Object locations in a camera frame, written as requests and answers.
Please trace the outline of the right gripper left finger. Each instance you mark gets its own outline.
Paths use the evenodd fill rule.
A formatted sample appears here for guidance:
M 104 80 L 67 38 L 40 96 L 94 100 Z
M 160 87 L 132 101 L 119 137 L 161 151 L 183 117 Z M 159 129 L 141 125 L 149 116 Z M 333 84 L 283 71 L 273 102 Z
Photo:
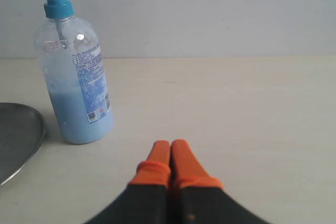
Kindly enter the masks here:
M 87 223 L 166 223 L 170 143 L 156 141 L 125 190 Z

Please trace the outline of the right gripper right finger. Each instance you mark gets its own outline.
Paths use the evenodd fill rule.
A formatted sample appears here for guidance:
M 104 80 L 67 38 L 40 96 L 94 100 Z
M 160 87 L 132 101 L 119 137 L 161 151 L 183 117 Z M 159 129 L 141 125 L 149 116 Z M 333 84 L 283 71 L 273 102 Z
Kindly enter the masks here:
M 186 140 L 172 142 L 171 165 L 181 223 L 267 223 L 224 192 L 222 182 L 210 176 Z

